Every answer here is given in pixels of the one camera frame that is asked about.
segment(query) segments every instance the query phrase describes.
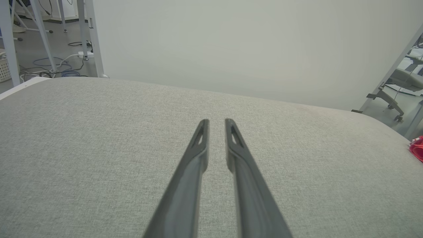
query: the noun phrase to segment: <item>table leg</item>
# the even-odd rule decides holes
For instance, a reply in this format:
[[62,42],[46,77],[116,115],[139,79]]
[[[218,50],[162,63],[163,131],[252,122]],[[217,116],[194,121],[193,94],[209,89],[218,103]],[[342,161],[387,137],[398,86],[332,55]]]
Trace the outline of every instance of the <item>table leg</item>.
[[63,2],[62,0],[58,0],[59,3],[59,10],[60,10],[60,16],[62,17],[62,25],[63,25],[63,32],[68,32],[66,29],[66,22],[65,22],[65,13],[63,11]]
[[90,27],[91,43],[93,44],[94,61],[96,63],[97,77],[109,77],[104,74],[102,56],[100,53],[99,36],[97,34],[96,16],[93,0],[85,0],[87,10],[88,26]]
[[419,123],[422,121],[423,119],[423,105],[422,105],[423,101],[420,102],[420,108],[419,111],[417,111],[416,115],[414,116],[413,120],[411,121],[410,126],[407,129],[407,132],[405,133],[404,137],[407,138],[408,140],[411,140],[413,138],[410,138],[411,133],[413,133],[417,126],[419,125]]
[[12,7],[11,7],[11,18],[10,20],[12,21],[12,23],[14,22],[14,18],[15,18],[15,7],[16,7],[16,0],[12,1]]
[[13,87],[20,84],[18,61],[16,60],[15,43],[13,42],[12,22],[10,21],[9,0],[0,0],[0,28],[6,49],[9,71],[12,75]]
[[51,51],[50,51],[50,44],[49,44],[49,40],[47,38],[46,29],[44,28],[43,19],[41,18],[41,12],[38,9],[38,5],[37,5],[38,2],[37,2],[37,0],[30,0],[30,1],[31,1],[32,9],[34,10],[35,21],[37,23],[38,29],[40,30],[41,38],[43,39],[44,48],[46,48],[47,55],[49,57],[51,65],[52,65],[52,70],[53,70],[53,72],[58,72],[58,70],[56,68],[56,64],[54,62],[54,59],[53,59]]
[[84,11],[84,0],[77,0],[78,5],[78,16],[80,22],[80,33],[81,33],[81,41],[82,41],[82,52],[84,53],[84,60],[88,60],[88,53],[87,53],[87,38],[85,37],[85,11]]

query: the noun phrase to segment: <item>gray fabric surface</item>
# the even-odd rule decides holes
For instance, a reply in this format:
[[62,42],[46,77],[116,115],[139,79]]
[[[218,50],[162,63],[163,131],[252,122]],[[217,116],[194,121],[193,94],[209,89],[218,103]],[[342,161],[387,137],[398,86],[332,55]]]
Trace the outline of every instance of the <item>gray fabric surface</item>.
[[373,118],[76,77],[0,100],[0,237],[140,237],[204,118],[199,237],[236,237],[225,118],[240,128],[294,237],[422,236],[423,164]]

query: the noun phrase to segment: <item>red object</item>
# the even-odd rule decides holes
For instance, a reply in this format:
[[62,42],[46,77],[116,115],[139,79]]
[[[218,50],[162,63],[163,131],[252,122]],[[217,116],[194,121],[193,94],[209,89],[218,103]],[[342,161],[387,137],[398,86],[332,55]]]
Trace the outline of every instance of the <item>red object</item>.
[[423,163],[423,136],[411,141],[410,152]]

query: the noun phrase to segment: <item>white basket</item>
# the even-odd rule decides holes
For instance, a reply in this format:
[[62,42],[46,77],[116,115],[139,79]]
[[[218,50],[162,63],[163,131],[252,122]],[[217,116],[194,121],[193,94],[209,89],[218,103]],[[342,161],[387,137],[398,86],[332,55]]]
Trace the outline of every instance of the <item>white basket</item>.
[[0,49],[0,83],[12,78],[9,70],[9,63],[7,62],[6,52]]

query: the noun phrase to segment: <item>white wall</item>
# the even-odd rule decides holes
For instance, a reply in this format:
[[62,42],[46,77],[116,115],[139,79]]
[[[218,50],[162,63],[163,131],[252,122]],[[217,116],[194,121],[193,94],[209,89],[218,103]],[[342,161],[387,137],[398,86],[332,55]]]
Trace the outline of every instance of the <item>white wall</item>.
[[359,109],[423,23],[421,0],[94,0],[105,74]]

